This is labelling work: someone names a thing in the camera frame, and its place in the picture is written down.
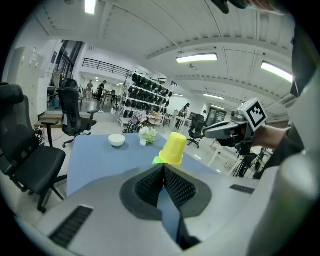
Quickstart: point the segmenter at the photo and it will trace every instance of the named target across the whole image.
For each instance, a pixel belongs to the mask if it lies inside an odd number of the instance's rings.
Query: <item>black office chair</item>
[[[78,84],[75,80],[67,78],[63,85],[58,90],[60,104],[62,108],[62,131],[72,137],[77,137],[84,131],[90,131],[97,121],[94,119],[94,114],[99,109],[90,110],[87,113],[90,114],[90,119],[82,118],[79,113],[79,93]],[[74,139],[68,140],[63,143],[63,148],[66,144],[72,143]]]
[[[199,142],[196,141],[196,139],[202,139],[204,137],[204,135],[202,134],[202,130],[206,124],[206,122],[204,121],[204,117],[202,115],[199,115],[200,119],[198,119],[197,117],[193,117],[192,118],[192,123],[191,123],[191,127],[189,129],[189,136],[191,138],[188,138],[187,140],[190,141],[188,146],[191,143],[196,144],[199,148]]]
[[[19,85],[0,86],[0,170],[22,191],[40,195],[37,209],[45,213],[44,199],[52,189],[64,199],[54,184],[67,175],[58,177],[66,153],[52,144],[51,126],[57,120],[45,120],[49,146],[39,145],[29,116],[29,101]]]

